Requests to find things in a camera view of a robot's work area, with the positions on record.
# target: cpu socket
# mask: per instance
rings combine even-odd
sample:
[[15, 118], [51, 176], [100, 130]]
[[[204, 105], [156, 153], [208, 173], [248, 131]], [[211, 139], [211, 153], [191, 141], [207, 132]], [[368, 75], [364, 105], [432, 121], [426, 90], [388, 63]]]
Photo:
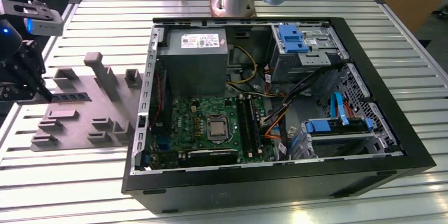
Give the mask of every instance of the cpu socket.
[[228, 118], [226, 115], [207, 117], [207, 139], [214, 144], [222, 144], [230, 139]]

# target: floor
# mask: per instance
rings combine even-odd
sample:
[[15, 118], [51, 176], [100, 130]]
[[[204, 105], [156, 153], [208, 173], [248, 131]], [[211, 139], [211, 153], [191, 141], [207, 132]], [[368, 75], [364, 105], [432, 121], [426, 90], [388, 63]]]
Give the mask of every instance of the floor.
[[431, 39], [427, 50], [448, 72], [448, 19], [439, 19], [438, 15], [432, 14], [415, 36], [418, 39]]

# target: blue plastic latch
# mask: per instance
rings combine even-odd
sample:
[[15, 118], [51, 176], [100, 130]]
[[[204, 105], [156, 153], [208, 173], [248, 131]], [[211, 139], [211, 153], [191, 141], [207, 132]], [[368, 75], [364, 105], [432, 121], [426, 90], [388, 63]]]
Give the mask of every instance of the blue plastic latch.
[[327, 120], [311, 121], [316, 132], [331, 131], [330, 123]]
[[279, 38], [286, 44], [286, 52], [308, 52], [310, 48], [296, 25], [279, 25]]
[[315, 128], [314, 128], [314, 125], [311, 124], [311, 122], [310, 122], [310, 123], [306, 123], [306, 128], [307, 128], [307, 132], [308, 132], [308, 133], [315, 132]]
[[366, 122], [366, 126], [367, 126], [367, 128], [368, 128], [368, 130], [370, 131], [374, 131], [374, 121], [372, 121], [372, 119], [370, 119], [370, 118], [366, 118], [364, 119], [364, 122]]

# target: yellow wire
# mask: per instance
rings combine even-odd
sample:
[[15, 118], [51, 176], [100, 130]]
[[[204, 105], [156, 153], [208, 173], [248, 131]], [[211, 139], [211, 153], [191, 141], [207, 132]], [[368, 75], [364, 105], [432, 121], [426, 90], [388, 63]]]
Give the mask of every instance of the yellow wire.
[[246, 80], [242, 80], [242, 81], [228, 81], [227, 82], [227, 83], [231, 83], [231, 84], [242, 84], [242, 83], [246, 83], [247, 81], [252, 80], [252, 78], [258, 74], [258, 64], [255, 62], [255, 59], [254, 59], [252, 55], [244, 50], [243, 47], [240, 47], [240, 46], [234, 46], [234, 47], [239, 48], [243, 51], [243, 53], [250, 57], [250, 59], [251, 59], [251, 61], [254, 63], [254, 73], [252, 73], [252, 75], [251, 75], [250, 78], [247, 78]]

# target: power supply label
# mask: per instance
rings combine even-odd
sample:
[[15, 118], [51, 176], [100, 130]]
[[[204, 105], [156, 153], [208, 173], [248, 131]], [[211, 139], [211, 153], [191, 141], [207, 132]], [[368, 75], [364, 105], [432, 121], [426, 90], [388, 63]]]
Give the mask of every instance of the power supply label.
[[218, 34], [184, 34], [182, 36], [182, 48], [219, 47]]

